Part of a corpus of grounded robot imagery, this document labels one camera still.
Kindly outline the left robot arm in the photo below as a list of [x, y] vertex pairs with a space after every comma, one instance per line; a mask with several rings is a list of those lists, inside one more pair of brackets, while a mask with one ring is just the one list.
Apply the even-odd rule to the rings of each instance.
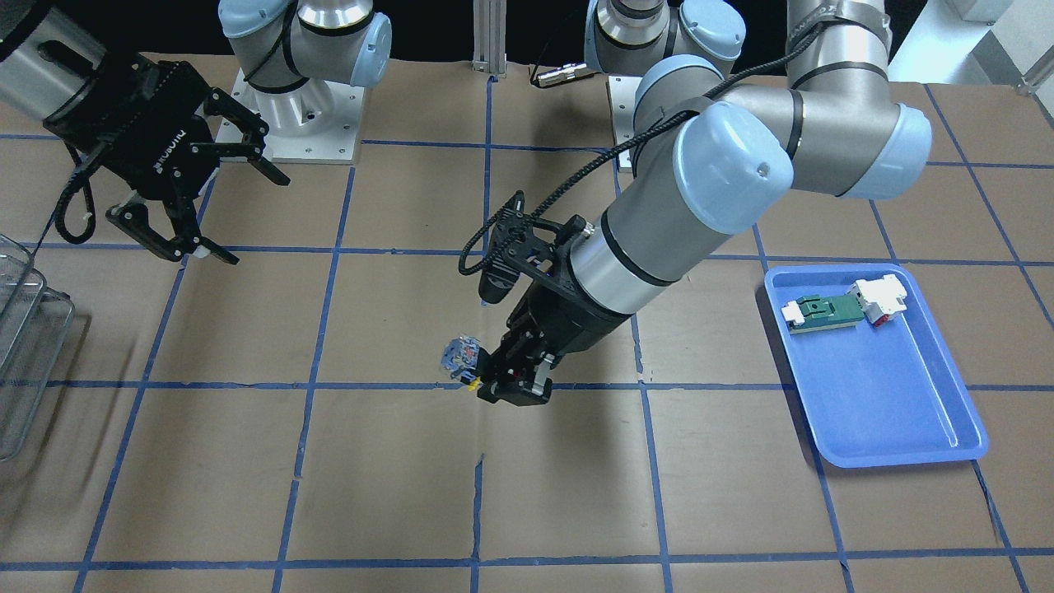
[[534, 209], [516, 192], [483, 236], [483, 301], [531, 280], [494, 352], [453, 340], [443, 365], [479, 398], [547, 403], [551, 371], [596, 345], [793, 189], [896, 198], [925, 169], [932, 127], [889, 93], [882, 1], [790, 1], [784, 54], [733, 74], [745, 38], [724, 1], [592, 1], [585, 63], [639, 78], [629, 139]]

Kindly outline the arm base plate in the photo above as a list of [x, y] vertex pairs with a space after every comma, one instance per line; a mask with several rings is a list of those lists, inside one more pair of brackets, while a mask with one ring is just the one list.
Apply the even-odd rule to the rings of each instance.
[[249, 86], [242, 71], [231, 91], [234, 99], [264, 117], [264, 157], [273, 164], [354, 165], [366, 95], [365, 87], [320, 79], [285, 94], [267, 94]]
[[[613, 143], [621, 145], [636, 135], [635, 108], [637, 105], [637, 88], [643, 77], [628, 75], [608, 75], [609, 106], [611, 112], [611, 130]], [[637, 176], [637, 157], [645, 145], [630, 147], [618, 154], [618, 169], [622, 173], [632, 173]]]

